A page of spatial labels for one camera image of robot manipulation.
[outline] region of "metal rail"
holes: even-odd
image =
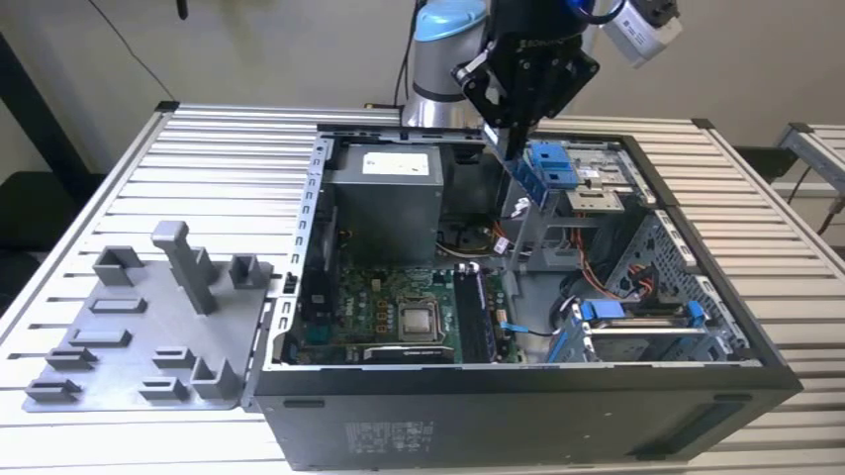
[[[789,124],[778,141],[845,194],[845,126]]]
[[[107,244],[143,258],[159,219],[188,222],[212,258],[256,252],[284,274],[294,203],[319,122],[395,125],[394,111],[182,105],[159,113],[115,166],[42,270],[0,319],[0,467],[179,473],[290,472],[260,415],[227,412],[28,414],[40,373],[95,283]],[[845,265],[714,131],[690,121],[579,118],[542,130],[633,135],[682,211],[806,388],[689,465],[523,467],[477,473],[838,474],[845,470]],[[272,292],[280,292],[275,280]],[[442,473],[442,470],[422,471]],[[463,469],[463,474],[475,473]]]

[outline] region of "metal table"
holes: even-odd
[[[845,194],[845,126],[792,123],[781,136],[778,147],[794,151],[838,194]]]
[[[131,244],[143,258],[164,259],[147,234],[160,219],[184,220],[191,243],[212,258],[256,252],[284,274],[319,122],[395,125],[398,115],[203,105],[154,115],[0,319],[0,468],[86,475],[290,472],[263,417],[240,409],[28,414],[21,403],[95,284],[91,263],[104,245]],[[583,117],[546,121],[542,129],[637,138],[806,390],[689,465],[459,473],[842,473],[845,264],[714,130],[690,121]]]

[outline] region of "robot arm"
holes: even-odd
[[[582,33],[601,25],[636,66],[680,33],[676,0],[616,0],[593,15],[594,0],[491,0],[481,52],[451,71],[481,114],[487,140],[506,166],[522,156],[529,133],[554,117],[598,72]]]

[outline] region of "white wall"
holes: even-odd
[[[833,198],[804,197],[794,198],[792,201],[792,208],[814,230],[821,227],[832,202]],[[830,227],[821,237],[830,245],[845,245],[845,215],[840,214],[833,218]]]
[[[0,184],[19,171],[50,170],[12,113],[0,102]]]
[[[413,0],[96,0],[178,99],[357,107],[390,102]],[[598,35],[589,115],[706,117],[770,144],[789,121],[845,124],[845,2],[681,0],[685,31],[642,69]],[[86,0],[0,0],[0,27],[83,157],[107,168],[159,85]]]
[[[390,102],[411,0],[96,0],[186,102]],[[108,168],[164,92],[86,0],[0,0],[0,27],[80,154]]]
[[[772,145],[788,122],[845,124],[845,1],[680,0],[684,32],[641,69],[604,35],[573,114],[713,121]]]

